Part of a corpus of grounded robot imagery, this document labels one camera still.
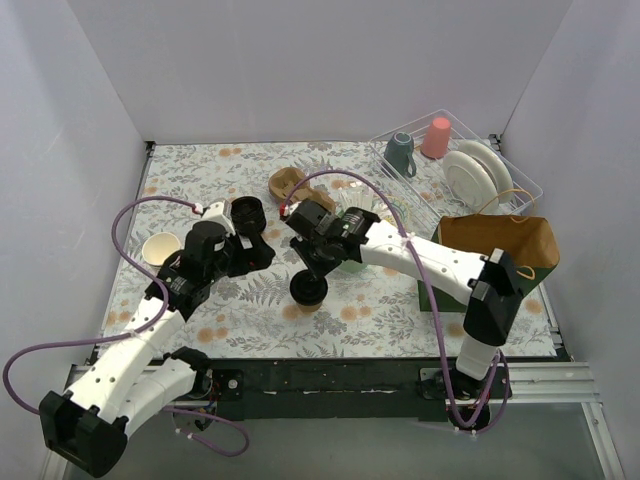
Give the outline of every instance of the white plate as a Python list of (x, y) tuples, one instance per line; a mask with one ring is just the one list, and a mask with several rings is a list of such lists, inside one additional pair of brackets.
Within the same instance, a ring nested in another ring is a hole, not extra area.
[[(442, 169), (451, 191), (476, 212), (498, 194), (489, 174), (466, 153), (447, 153)], [(482, 213), (495, 212), (498, 204), (496, 198)]]
[[(484, 167), (498, 193), (513, 188), (513, 180), (506, 165), (500, 157), (486, 145), (475, 140), (463, 140), (458, 145), (458, 151), (466, 153)], [(500, 203), (509, 203), (513, 199), (513, 192), (500, 196)]]

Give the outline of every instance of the brown paper bag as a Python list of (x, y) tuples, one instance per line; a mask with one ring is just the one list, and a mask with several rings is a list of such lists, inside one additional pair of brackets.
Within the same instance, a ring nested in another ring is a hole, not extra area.
[[(549, 222), (541, 217), (511, 215), (469, 215), (442, 217), (431, 239), (447, 247), (465, 252), (490, 255), (500, 248), (513, 257), (519, 266), (519, 288), (526, 296), (551, 273), (560, 261)], [(466, 307), (450, 295), (434, 289), (438, 309), (443, 312), (464, 312)], [(424, 283), (418, 282), (420, 310), (431, 311)]]

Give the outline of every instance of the cable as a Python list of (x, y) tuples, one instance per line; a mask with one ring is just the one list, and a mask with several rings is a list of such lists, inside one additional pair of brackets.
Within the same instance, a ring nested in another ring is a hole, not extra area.
[[(160, 308), (156, 316), (153, 317), (148, 323), (145, 323), (144, 326), (133, 330), (137, 334), (144, 332), (148, 328), (151, 328), (156, 322), (158, 322), (158, 320), (160, 320), (160, 318), (162, 318), (162, 316), (167, 311), (167, 308), (169, 306), (169, 292), (167, 291), (167, 287), (165, 287), (164, 284), (158, 278), (156, 278), (154, 274), (148, 272), (142, 265), (136, 262), (133, 258), (131, 258), (127, 254), (127, 252), (125, 252), (124, 248), (118, 242), (117, 230), (118, 230), (118, 224), (120, 223), (120, 220), (129, 210), (134, 208), (136, 205), (139, 205), (145, 202), (154, 201), (154, 200), (163, 200), (167, 202), (178, 203), (180, 205), (186, 205), (187, 207), (191, 207), (191, 210), (194, 211), (194, 213), (195, 213), (195, 209), (197, 208), (195, 203), (191, 203), (186, 200), (180, 200), (178, 198), (167, 197), (164, 195), (155, 195), (151, 197), (140, 198), (138, 200), (135, 200), (129, 203), (122, 210), (118, 212), (118, 214), (116, 215), (116, 218), (113, 220), (113, 225), (111, 226), (111, 240), (113, 242), (113, 245), (116, 247), (116, 250), (120, 254), (120, 256), (124, 258), (127, 261), (127, 263), (129, 263), (133, 268), (135, 268), (140, 273), (142, 273), (145, 277), (148, 277), (153, 282), (155, 282), (156, 285), (158, 285), (158, 287), (160, 288), (160, 291), (162, 292), (162, 307)], [(27, 402), (22, 400), (22, 398), (20, 398), (20, 396), (16, 393), (15, 389), (11, 385), (11, 381), (9, 379), (9, 371), (11, 370), (11, 366), (15, 363), (16, 360), (26, 355), (27, 353), (37, 352), (38, 350), (48, 350), (51, 348), (64, 348), (64, 347), (81, 347), (84, 345), (100, 345), (103, 343), (110, 343), (110, 342), (116, 342), (119, 340), (125, 340), (127, 338), (131, 338), (130, 333), (122, 333), (119, 335), (113, 335), (111, 337), (88, 338), (85, 340), (69, 340), (69, 341), (62, 341), (62, 342), (40, 343), (38, 345), (32, 345), (30, 347), (23, 348), (22, 350), (20, 350), (19, 352), (11, 356), (9, 360), (7, 360), (7, 363), (5, 364), (4, 369), (2, 370), (2, 383), (4, 384), (4, 387), (7, 389), (7, 393), (13, 399), (14, 402), (16, 402), (18, 405), (20, 405), (22, 408), (24, 408), (28, 412), (38, 415), (39, 414), (38, 409), (35, 407), (32, 407)]]
[(204, 439), (200, 435), (197, 435), (193, 432), (183, 431), (181, 428), (177, 429), (177, 431), (181, 433), (185, 433), (188, 438), (193, 438), (193, 440), (195, 440), (196, 442), (200, 442), (201, 444), (210, 448), (214, 452), (219, 453), (220, 455), (224, 455), (225, 457), (237, 457), (238, 455), (242, 455), (244, 452), (247, 451), (251, 443), (249, 439), (249, 432), (247, 432), (247, 430), (242, 425), (234, 423), (231, 420), (227, 420), (226, 418), (221, 418), (216, 415), (211, 415), (210, 413), (203, 413), (203, 412), (198, 412), (194, 410), (184, 410), (181, 408), (174, 408), (174, 407), (164, 407), (162, 411), (169, 412), (169, 413), (177, 413), (180, 415), (194, 415), (197, 417), (204, 417), (204, 418), (213, 420), (214, 422), (224, 423), (225, 425), (229, 425), (230, 427), (235, 428), (244, 437), (244, 445), (240, 450), (225, 450), (224, 448), (217, 446), (215, 443), (212, 443), (209, 440)]
[[(411, 239), (407, 235), (407, 231), (404, 228), (404, 225), (402, 224), (402, 220), (400, 219), (400, 216), (398, 215), (398, 212), (396, 212), (395, 207), (391, 204), (391, 202), (384, 195), (384, 193), (382, 193), (382, 191), (378, 187), (376, 187), (372, 182), (370, 182), (369, 180), (367, 180), (363, 176), (358, 175), (357, 173), (349, 172), (349, 171), (346, 171), (346, 170), (325, 170), (325, 171), (321, 171), (321, 172), (312, 173), (312, 174), (308, 175), (307, 177), (303, 178), (302, 180), (300, 180), (293, 187), (293, 189), (291, 189), (291, 191), (289, 192), (287, 197), (284, 199), (284, 205), (286, 206), (286, 205), (289, 204), (289, 202), (291, 201), (291, 197), (293, 196), (295, 191), (298, 188), (300, 188), (302, 185), (304, 185), (305, 183), (307, 183), (308, 181), (310, 181), (313, 178), (319, 177), (321, 175), (328, 175), (328, 174), (347, 175), (347, 176), (356, 178), (357, 180), (360, 180), (365, 185), (368, 185), (369, 188), (371, 188), (380, 197), (380, 199), (385, 203), (385, 205), (387, 205), (387, 207), (391, 211), (391, 215), (393, 215), (393, 219), (395, 220), (396, 225), (398, 227), (398, 233), (400, 234), (401, 237), (403, 237), (406, 240), (407, 249), (411, 253), (411, 256), (413, 257), (413, 260), (415, 261), (416, 267), (418, 268), (418, 272), (420, 272), (420, 277), (422, 278), (422, 281), (424, 282), (425, 287), (427, 289), (427, 294), (429, 296), (429, 304), (431, 305), (431, 311), (433, 312), (433, 324), (434, 324), (434, 327), (435, 327), (435, 330), (436, 330), (436, 337), (438, 339), (438, 350), (439, 350), (439, 353), (440, 353), (440, 365), (442, 367), (445, 390), (447, 392), (447, 397), (448, 397), (449, 402), (451, 404), (453, 417), (455, 418), (455, 420), (458, 423), (458, 425), (460, 425), (461, 427), (463, 427), (463, 428), (471, 427), (476, 422), (478, 417), (480, 416), (482, 408), (486, 404), (486, 399), (487, 399), (487, 396), (489, 394), (489, 390), (491, 389), (491, 382), (493, 381), (496, 369), (498, 368), (498, 362), (497, 361), (493, 362), (493, 366), (491, 367), (491, 370), (490, 370), (490, 373), (489, 373), (489, 379), (491, 381), (488, 381), (486, 383), (485, 388), (484, 388), (484, 390), (482, 392), (481, 401), (480, 401), (476, 411), (473, 413), (473, 415), (471, 416), (471, 418), (468, 421), (465, 421), (462, 418), (462, 416), (460, 415), (460, 411), (458, 410), (458, 406), (456, 404), (455, 395), (453, 393), (453, 385), (451, 384), (451, 375), (449, 374), (449, 364), (447, 362), (447, 353), (446, 353), (445, 347), (444, 347), (444, 332), (442, 330), (442, 323), (440, 321), (440, 312), (438, 311), (438, 305), (436, 303), (435, 294), (433, 292), (433, 285), (431, 284), (431, 280), (429, 278), (429, 275), (427, 274), (424, 266), (422, 265), (422, 262), (420, 261), (420, 256), (418, 255), (418, 252), (416, 251), (415, 247), (413, 246), (413, 243), (411, 243)], [(508, 370), (506, 359), (505, 359), (504, 355), (502, 354), (502, 352), (500, 352), (500, 358), (502, 359), (502, 361), (504, 363), (505, 370)], [(479, 432), (485, 432), (485, 431), (489, 430), (490, 428), (492, 428), (496, 424), (496, 422), (500, 419), (500, 417), (502, 417), (502, 415), (504, 414), (504, 409), (506, 407), (507, 399), (509, 397), (509, 395), (508, 395), (508, 392), (509, 392), (508, 384), (507, 384), (507, 388), (505, 389), (505, 392), (506, 392), (505, 393), (505, 397), (504, 397), (505, 399), (503, 401), (502, 406), (500, 407), (500, 411), (496, 415), (496, 418), (489, 425), (487, 425), (485, 428), (483, 428)]]

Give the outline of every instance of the gray mug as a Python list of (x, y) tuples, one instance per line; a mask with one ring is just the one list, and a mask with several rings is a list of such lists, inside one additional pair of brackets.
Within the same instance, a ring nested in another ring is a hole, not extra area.
[(405, 132), (396, 132), (387, 143), (384, 158), (400, 175), (411, 178), (417, 172), (416, 162), (413, 160), (413, 148), (411, 135)]

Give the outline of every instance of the pink cup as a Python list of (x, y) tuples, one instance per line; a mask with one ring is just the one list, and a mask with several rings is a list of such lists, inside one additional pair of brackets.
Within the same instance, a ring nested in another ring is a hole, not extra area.
[(446, 117), (433, 119), (424, 136), (420, 151), (425, 157), (442, 158), (447, 153), (451, 137), (451, 122)]

